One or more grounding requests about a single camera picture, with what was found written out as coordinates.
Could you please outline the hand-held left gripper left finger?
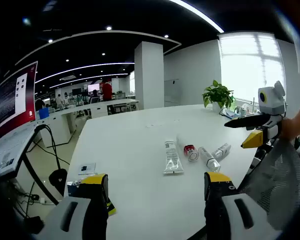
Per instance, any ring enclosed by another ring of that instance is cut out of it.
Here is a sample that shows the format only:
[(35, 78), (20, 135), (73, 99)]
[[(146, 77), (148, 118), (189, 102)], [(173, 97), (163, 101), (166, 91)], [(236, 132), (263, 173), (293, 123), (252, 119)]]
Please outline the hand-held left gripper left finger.
[(47, 216), (36, 240), (105, 240), (108, 175), (90, 175), (66, 184), (66, 196)]

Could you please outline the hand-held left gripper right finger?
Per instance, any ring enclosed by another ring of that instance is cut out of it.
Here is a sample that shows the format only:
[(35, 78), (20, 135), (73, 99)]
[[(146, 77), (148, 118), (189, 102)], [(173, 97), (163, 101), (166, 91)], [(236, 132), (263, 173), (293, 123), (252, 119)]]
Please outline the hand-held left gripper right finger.
[(204, 201), (208, 240), (275, 240), (282, 233), (270, 225), (266, 211), (222, 173), (204, 173)]

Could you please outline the person's right hand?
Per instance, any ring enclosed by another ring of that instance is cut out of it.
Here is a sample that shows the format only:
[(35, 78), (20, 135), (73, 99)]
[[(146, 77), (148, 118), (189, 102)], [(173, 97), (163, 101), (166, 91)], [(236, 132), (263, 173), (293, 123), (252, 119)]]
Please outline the person's right hand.
[(280, 137), (286, 140), (292, 140), (300, 134), (300, 118), (284, 118), (282, 120), (282, 129)]

